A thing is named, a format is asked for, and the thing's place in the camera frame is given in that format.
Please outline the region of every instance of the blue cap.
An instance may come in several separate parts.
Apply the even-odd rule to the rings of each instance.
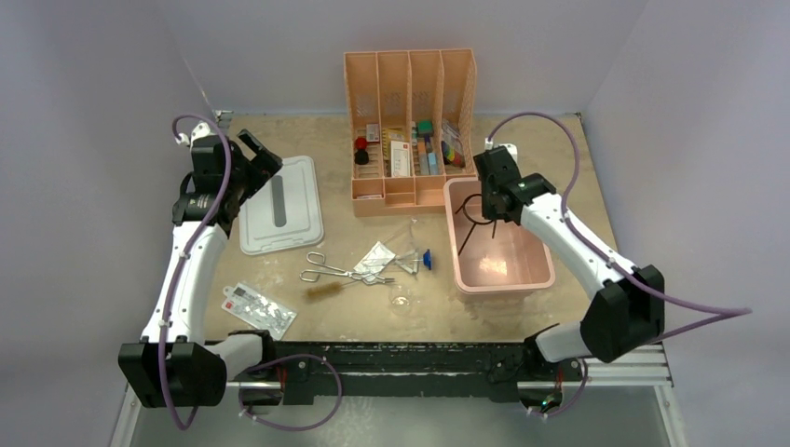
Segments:
[[[432,261],[430,259],[430,250],[425,250],[425,253],[422,255],[422,264],[430,270],[432,266]]]

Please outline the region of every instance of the wooden tabletop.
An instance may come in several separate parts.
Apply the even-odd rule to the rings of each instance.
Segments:
[[[475,116],[472,131],[475,152],[483,150],[485,135],[500,119]],[[569,206],[604,242],[615,247],[579,118],[568,115],[563,117],[563,122],[579,140],[582,153],[581,175]],[[588,304],[584,291],[554,254],[556,281],[550,288],[528,296],[466,298],[455,284],[443,214],[417,215],[415,222],[407,216],[354,217],[348,128],[347,118],[341,115],[234,117],[229,135],[248,129],[279,156],[313,158],[324,239],[313,247],[248,256],[239,248],[236,222],[211,286],[205,321],[207,339],[222,340],[231,331],[250,328],[221,308],[225,299],[223,288],[238,282],[247,283],[298,312],[284,340],[516,341],[553,323],[578,320],[584,315]],[[558,191],[565,190],[573,170],[573,152],[567,137],[553,123],[520,118],[505,126],[496,141],[518,146],[522,175],[540,172]],[[387,285],[354,284],[320,300],[305,297],[305,289],[315,285],[299,279],[300,272],[309,267],[308,252],[324,253],[328,264],[350,269],[377,240],[391,236],[411,222],[415,243],[433,254],[434,269],[422,268],[415,277],[388,269],[387,276],[396,278],[397,284],[411,293],[407,308],[390,302]]]

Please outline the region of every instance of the red cap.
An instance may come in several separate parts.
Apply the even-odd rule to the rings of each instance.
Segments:
[[[365,137],[359,137],[354,140],[354,148],[355,149],[365,149],[368,147],[368,141],[365,140]]]

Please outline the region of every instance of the gray strip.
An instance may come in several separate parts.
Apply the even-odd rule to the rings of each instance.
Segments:
[[[274,226],[282,228],[285,226],[285,188],[282,185],[282,177],[275,175],[272,180],[272,212],[274,213]]]

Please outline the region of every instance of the brush bristles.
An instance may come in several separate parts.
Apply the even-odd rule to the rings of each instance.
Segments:
[[[330,282],[324,286],[316,286],[307,289],[305,291],[305,296],[307,298],[321,298],[327,295],[338,293],[340,289],[343,289],[343,284],[340,284],[339,282]]]

